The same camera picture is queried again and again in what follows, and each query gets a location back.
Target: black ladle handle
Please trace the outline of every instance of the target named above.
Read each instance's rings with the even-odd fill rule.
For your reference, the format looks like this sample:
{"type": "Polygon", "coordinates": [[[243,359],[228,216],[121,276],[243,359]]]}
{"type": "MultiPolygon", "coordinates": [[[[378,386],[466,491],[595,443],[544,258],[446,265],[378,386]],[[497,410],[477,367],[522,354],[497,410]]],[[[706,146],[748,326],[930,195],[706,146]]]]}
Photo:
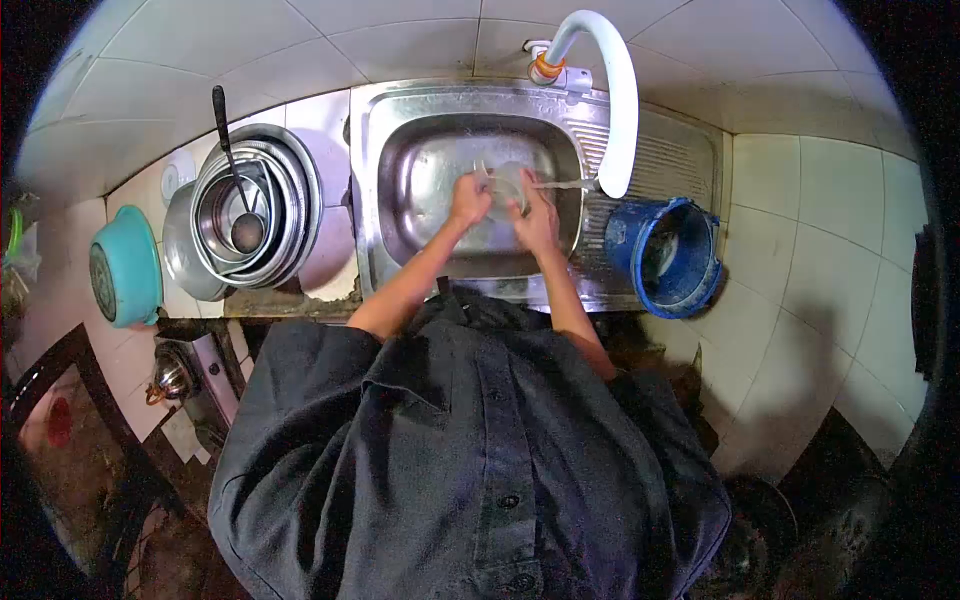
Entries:
{"type": "Polygon", "coordinates": [[[222,85],[213,86],[213,118],[217,120],[217,134],[220,135],[220,149],[227,155],[227,161],[230,163],[230,173],[233,175],[233,184],[240,191],[240,199],[243,200],[243,207],[250,212],[250,205],[247,203],[247,194],[243,191],[243,185],[240,182],[240,176],[237,174],[237,165],[233,162],[233,152],[230,151],[230,136],[227,132],[227,98],[224,96],[224,87],[222,85]]]}

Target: orange faucet connector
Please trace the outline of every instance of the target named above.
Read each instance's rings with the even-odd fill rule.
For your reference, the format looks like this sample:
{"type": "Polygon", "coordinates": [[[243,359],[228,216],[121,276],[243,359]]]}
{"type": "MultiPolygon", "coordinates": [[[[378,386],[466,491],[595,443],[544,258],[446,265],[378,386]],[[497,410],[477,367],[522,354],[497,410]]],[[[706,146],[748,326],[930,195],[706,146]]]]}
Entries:
{"type": "Polygon", "coordinates": [[[543,58],[544,55],[546,55],[546,52],[537,55],[537,59],[533,62],[533,68],[537,69],[537,72],[545,79],[557,79],[564,71],[566,59],[561,59],[560,64],[550,64],[543,58]]]}

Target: hand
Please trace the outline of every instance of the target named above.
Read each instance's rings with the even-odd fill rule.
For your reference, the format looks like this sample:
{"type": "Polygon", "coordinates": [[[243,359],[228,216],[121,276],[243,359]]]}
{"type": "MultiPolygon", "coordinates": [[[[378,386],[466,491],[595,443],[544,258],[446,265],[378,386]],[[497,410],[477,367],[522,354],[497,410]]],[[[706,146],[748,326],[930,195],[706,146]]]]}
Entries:
{"type": "Polygon", "coordinates": [[[453,203],[447,220],[466,231],[483,220],[492,202],[487,188],[481,188],[473,174],[467,173],[453,184],[453,203]]]}
{"type": "Polygon", "coordinates": [[[523,195],[530,210],[524,217],[513,199],[508,201],[508,209],[514,220],[516,239],[539,261],[560,249],[560,217],[557,216],[557,207],[534,187],[537,182],[534,172],[522,169],[520,175],[523,179],[523,195]]]}

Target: kettle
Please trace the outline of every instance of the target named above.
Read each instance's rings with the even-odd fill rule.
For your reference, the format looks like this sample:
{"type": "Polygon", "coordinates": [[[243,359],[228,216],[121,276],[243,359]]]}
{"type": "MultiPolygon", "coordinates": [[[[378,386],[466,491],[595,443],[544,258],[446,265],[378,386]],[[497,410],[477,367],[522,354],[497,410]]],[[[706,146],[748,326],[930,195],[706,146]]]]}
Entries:
{"type": "Polygon", "coordinates": [[[154,380],[147,387],[147,405],[183,400],[197,389],[196,379],[176,348],[160,344],[154,350],[154,380]]]}

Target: sink drainboard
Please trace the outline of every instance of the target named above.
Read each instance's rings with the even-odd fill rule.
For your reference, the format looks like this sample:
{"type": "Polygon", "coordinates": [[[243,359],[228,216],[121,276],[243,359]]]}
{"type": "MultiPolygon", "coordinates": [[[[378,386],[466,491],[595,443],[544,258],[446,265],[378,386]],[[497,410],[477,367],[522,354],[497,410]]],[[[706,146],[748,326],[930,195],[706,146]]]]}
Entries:
{"type": "MultiPolygon", "coordinates": [[[[566,124],[583,149],[589,173],[596,176],[610,129],[572,120],[566,124]]],[[[634,172],[626,197],[614,200],[589,192],[584,198],[580,243],[571,256],[571,265],[580,275],[581,297],[590,311],[641,309],[633,284],[611,268],[604,252],[604,231],[620,203],[686,196],[720,214],[722,133],[658,114],[648,107],[640,111],[640,130],[644,133],[637,137],[634,172]]]]}

